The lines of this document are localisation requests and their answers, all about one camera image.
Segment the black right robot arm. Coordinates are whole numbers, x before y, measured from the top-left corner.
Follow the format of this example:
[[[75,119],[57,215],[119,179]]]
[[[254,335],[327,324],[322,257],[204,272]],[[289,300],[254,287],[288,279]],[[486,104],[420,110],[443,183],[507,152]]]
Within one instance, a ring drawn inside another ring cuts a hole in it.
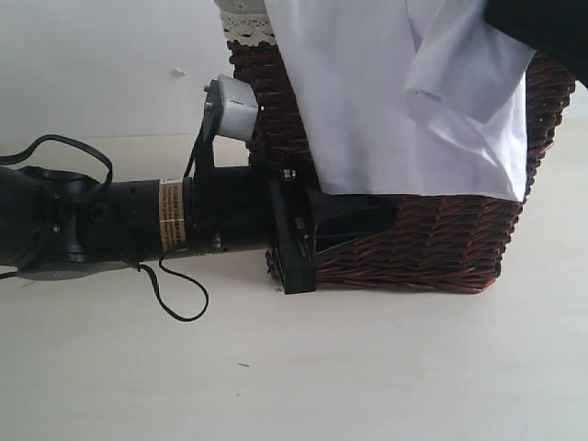
[[[492,0],[486,23],[559,62],[587,84],[587,0]]]

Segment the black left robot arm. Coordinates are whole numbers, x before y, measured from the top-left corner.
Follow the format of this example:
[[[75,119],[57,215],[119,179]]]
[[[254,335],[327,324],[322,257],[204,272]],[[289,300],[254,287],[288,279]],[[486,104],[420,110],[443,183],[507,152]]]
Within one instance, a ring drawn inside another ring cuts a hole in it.
[[[272,247],[283,289],[312,292],[323,263],[398,217],[390,198],[328,195],[292,169],[218,167],[210,144],[194,148],[185,176],[147,181],[29,166],[32,154],[1,160],[1,263],[29,280]]]

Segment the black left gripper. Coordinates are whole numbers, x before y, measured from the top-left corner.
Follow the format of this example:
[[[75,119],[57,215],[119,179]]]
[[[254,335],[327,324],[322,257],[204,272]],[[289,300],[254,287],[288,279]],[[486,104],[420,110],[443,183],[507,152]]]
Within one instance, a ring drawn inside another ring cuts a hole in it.
[[[287,294],[313,292],[316,262],[391,229],[398,205],[376,195],[328,195],[263,166],[218,167],[211,140],[198,137],[188,160],[189,246],[199,254],[269,250],[270,272]]]

